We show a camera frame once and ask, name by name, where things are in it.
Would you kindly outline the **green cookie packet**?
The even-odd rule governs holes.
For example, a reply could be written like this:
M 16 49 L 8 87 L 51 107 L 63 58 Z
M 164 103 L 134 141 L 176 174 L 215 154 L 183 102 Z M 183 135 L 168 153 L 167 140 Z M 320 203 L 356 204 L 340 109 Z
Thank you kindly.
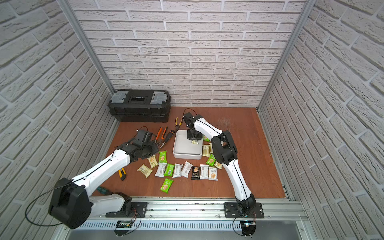
M 174 169 L 175 169 L 175 165 L 167 164 L 167 167 L 166 167 L 166 169 L 165 169 L 164 176 L 165 176 L 165 177 L 172 177 L 172 176 L 173 176 Z
M 173 180 L 165 178 L 164 183 L 162 184 L 160 190 L 168 194 L 173 182 L 174 182 Z
M 210 142 L 211 140 L 209 138 L 207 138 L 206 136 L 203 136 L 203 141 Z
M 215 165 L 216 158 L 213 154 L 210 154 L 208 160 L 206 161 L 206 164 L 213 167 Z
M 167 151 L 160 151 L 159 152 L 159 163 L 165 163 L 167 164 Z

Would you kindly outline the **pale yellow cookie packet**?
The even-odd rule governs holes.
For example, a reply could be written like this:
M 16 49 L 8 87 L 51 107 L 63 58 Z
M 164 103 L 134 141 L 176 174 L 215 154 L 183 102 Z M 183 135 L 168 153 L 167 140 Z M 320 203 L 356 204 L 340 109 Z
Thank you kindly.
M 159 165 L 159 163 L 156 159 L 156 155 L 152 155 L 151 157 L 148 157 L 148 161 L 149 161 L 151 169 L 153 169 L 154 167 Z
M 209 146 L 210 146 L 210 147 L 209 147 L 209 149 L 210 149 L 210 154 L 213 154 L 214 152 L 213 152 L 213 145 L 212 145 L 212 143 L 210 143 Z
M 148 168 L 145 164 L 143 164 L 142 166 L 140 166 L 138 169 L 137 169 L 138 172 L 142 173 L 145 178 L 148 178 L 151 173 L 153 172 L 152 169 Z
M 220 164 L 219 162 L 215 162 L 214 163 L 214 166 L 216 167 L 216 168 L 218 168 L 218 169 L 222 169 L 222 164 Z
M 210 157 L 210 155 L 211 155 L 210 145 L 203 145 L 202 156 Z

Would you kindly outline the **grey storage box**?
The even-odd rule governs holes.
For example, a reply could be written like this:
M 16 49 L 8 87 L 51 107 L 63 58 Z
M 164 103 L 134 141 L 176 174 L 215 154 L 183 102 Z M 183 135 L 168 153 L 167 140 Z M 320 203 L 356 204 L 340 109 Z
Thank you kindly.
M 176 133 L 173 155 L 177 159 L 200 160 L 202 158 L 203 140 L 199 145 L 194 145 L 187 139 L 187 130 Z

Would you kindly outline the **black cookie packet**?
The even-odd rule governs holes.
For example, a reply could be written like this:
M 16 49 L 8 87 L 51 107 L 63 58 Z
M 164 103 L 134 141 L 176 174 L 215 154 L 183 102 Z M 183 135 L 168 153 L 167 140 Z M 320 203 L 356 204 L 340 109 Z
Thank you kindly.
M 200 176 L 201 176 L 201 167 L 193 166 L 191 180 L 195 180 L 195 181 L 200 180 L 201 179 Z

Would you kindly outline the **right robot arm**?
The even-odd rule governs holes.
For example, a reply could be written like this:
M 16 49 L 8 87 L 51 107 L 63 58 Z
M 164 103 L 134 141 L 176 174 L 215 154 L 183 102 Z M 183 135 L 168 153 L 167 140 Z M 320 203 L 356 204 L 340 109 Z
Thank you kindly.
M 226 170 L 234 188 L 238 211 L 242 216 L 248 216 L 256 205 L 256 200 L 241 172 L 238 149 L 231 133 L 228 130 L 217 129 L 200 115 L 193 116 L 191 113 L 185 113 L 183 121 L 189 128 L 188 132 L 192 139 L 195 139 L 199 134 L 210 139 L 215 159 Z

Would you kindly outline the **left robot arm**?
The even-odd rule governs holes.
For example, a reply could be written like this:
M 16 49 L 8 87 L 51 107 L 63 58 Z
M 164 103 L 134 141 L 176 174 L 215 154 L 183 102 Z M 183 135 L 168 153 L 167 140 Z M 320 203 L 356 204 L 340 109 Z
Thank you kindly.
M 120 211 L 126 198 L 119 194 L 93 196 L 94 191 L 118 170 L 159 151 L 153 134 L 138 130 L 134 138 L 116 147 L 111 155 L 72 179 L 56 182 L 48 213 L 70 229 L 80 227 L 89 218 Z

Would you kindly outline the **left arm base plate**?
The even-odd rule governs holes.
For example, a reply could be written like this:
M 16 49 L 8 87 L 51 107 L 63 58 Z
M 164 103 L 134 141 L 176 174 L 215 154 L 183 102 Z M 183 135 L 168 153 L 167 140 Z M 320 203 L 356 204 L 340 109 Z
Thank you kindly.
M 137 217 L 144 218 L 146 215 L 147 206 L 147 202 L 124 203 L 120 211 L 106 213 L 106 218 L 132 218 L 135 215 L 137 215 Z

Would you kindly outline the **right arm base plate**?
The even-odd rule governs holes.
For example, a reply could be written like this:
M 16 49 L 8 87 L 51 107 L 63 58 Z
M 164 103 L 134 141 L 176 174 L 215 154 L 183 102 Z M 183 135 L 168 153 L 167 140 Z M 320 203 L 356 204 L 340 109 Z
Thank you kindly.
M 256 219 L 263 219 L 265 217 L 261 203 L 252 203 L 251 205 L 245 203 L 244 208 L 235 202 L 224 203 L 224 213 L 227 219 L 253 219 L 254 217 Z

